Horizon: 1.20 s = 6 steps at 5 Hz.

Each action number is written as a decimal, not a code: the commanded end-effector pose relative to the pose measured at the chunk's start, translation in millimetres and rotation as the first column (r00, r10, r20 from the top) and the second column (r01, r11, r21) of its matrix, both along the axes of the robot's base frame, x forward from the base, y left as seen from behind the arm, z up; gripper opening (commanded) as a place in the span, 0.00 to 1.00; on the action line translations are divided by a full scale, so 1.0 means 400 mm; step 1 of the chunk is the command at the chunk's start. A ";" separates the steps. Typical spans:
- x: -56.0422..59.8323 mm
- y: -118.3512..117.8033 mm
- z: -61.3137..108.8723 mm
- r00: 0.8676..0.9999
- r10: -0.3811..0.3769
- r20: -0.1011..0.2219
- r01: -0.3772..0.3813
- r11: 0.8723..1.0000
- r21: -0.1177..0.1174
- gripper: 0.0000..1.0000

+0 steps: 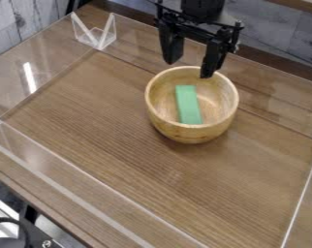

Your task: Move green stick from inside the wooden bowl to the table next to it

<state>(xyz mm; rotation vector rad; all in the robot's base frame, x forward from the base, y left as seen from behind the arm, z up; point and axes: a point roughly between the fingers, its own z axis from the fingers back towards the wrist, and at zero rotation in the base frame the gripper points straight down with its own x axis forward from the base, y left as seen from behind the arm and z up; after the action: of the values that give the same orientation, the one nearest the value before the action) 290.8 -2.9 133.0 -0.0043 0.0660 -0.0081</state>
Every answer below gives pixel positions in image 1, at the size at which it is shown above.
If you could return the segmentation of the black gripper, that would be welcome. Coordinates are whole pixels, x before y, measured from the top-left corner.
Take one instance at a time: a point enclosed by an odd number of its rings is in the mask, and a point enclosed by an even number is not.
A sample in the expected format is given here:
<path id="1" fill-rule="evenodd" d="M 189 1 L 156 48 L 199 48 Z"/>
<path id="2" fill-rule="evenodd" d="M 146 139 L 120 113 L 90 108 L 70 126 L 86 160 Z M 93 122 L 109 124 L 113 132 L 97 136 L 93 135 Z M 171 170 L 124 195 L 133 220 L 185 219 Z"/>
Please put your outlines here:
<path id="1" fill-rule="evenodd" d="M 172 65 L 183 54 L 184 38 L 207 42 L 200 78 L 220 69 L 227 50 L 235 52 L 243 22 L 224 10 L 225 0 L 153 0 L 162 59 Z"/>

